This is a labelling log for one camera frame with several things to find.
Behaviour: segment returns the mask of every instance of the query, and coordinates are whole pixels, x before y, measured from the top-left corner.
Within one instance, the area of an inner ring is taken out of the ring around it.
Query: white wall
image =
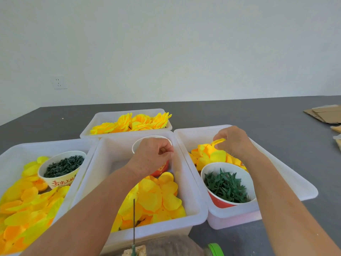
[[[41,106],[341,94],[340,8],[0,0],[0,124]],[[68,89],[53,90],[51,74]]]

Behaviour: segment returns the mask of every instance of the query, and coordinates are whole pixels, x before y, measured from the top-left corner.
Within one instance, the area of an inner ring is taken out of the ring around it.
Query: red paper bowl
[[[139,140],[137,140],[134,144],[133,144],[133,147],[132,147],[132,151],[133,151],[133,154],[135,153],[136,149],[139,147],[142,139],[144,138],[150,138],[150,137],[155,137],[155,138],[166,138],[166,137],[163,137],[161,135],[149,135],[147,137],[143,137],[143,138],[140,138]],[[153,177],[159,177],[162,173],[166,172],[168,170],[168,167],[169,167],[169,160],[163,165],[161,166],[158,170],[156,170],[155,172],[153,172],[151,175]]]
[[[208,189],[208,187],[206,187],[208,194],[210,195],[214,205],[216,205],[219,208],[227,208],[230,206],[247,204],[247,203],[250,203],[256,199],[253,181],[251,179],[250,174],[247,171],[245,171],[244,169],[242,169],[242,168],[240,168],[234,164],[227,163],[227,162],[214,162],[214,163],[210,163],[210,164],[206,165],[200,173],[202,181],[204,181],[204,179],[205,179],[205,174],[209,174],[211,172],[215,172],[217,174],[220,173],[220,168],[221,168],[222,172],[230,172],[231,174],[237,173],[236,178],[241,179],[241,184],[246,187],[250,201],[246,202],[246,203],[229,202],[229,201],[226,201],[224,199],[219,198],[218,196],[213,194],[213,192],[211,192]]]

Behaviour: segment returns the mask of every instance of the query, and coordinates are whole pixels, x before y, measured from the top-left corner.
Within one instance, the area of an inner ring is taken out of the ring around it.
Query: white plastic bin
[[[136,110],[136,111],[113,111],[113,112],[98,112],[95,114],[95,116],[92,118],[90,123],[87,125],[87,127],[83,130],[83,132],[80,134],[81,138],[102,138],[102,137],[112,137],[114,135],[118,134],[126,134],[127,132],[120,132],[120,133],[108,133],[108,134],[99,134],[99,135],[90,135],[90,130],[105,122],[114,123],[118,120],[118,118],[122,115],[126,115],[128,113],[133,113],[132,117],[138,115],[138,114],[146,114],[151,117],[155,117],[157,114],[161,113],[164,114],[164,109],[162,108],[153,108],[149,110]],[[165,128],[163,129],[152,129],[152,130],[143,130],[143,132],[148,133],[147,135],[158,135],[160,132],[164,130],[172,130],[172,125],[170,121],[168,120],[168,123]]]
[[[86,153],[85,160],[72,182],[68,193],[54,219],[57,221],[70,208],[71,203],[77,193],[79,185],[82,182],[85,172],[88,169],[92,156],[95,153],[99,140],[92,139],[73,139],[63,141],[41,142],[19,144],[11,147],[0,155],[0,194],[21,178],[23,166],[26,163],[35,161],[39,156],[53,157],[67,151],[79,150]]]
[[[130,132],[129,135],[116,135],[102,138],[89,165],[83,182],[75,196],[72,206],[78,203],[110,173],[124,166],[133,156],[132,145],[141,137],[150,135],[147,131]],[[136,228],[136,242],[171,234],[188,235],[192,226],[206,221],[208,210],[202,201],[200,191],[188,168],[185,158],[173,132],[164,130],[158,133],[167,137],[174,146],[175,155],[169,164],[169,170],[178,184],[178,197],[182,200],[186,217]],[[133,229],[111,233],[102,253],[114,251],[132,244]]]
[[[231,125],[185,128],[176,129],[174,131],[179,146],[201,191],[202,197],[208,206],[209,213],[207,221],[214,229],[221,229],[262,219],[257,201],[228,207],[225,209],[215,206],[206,190],[204,182],[202,181],[197,169],[194,166],[194,163],[188,154],[188,152],[190,152],[192,149],[196,149],[198,144],[211,143],[213,137],[219,132],[219,130],[230,126]],[[260,150],[271,160],[284,180],[289,184],[301,201],[317,197],[318,190],[314,187],[314,185],[296,173],[293,169],[285,165],[275,156],[271,155],[253,140],[252,142],[258,148],[258,150]]]

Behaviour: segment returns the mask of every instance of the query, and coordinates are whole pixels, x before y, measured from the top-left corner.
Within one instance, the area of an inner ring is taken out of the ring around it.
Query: gray table
[[[341,152],[332,139],[336,132],[303,113],[330,104],[341,104],[341,96],[42,107],[0,126],[0,153],[20,143],[79,138],[101,111],[163,108],[173,114],[173,130],[237,125],[316,186],[319,196],[304,204],[341,247]],[[222,230],[205,222],[193,227],[190,237],[202,247],[219,243],[225,255],[273,255],[262,221]]]

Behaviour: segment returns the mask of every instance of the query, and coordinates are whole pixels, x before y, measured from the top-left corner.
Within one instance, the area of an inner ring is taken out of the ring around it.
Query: wall outlet
[[[63,75],[51,75],[51,84],[53,89],[67,89],[65,77]]]

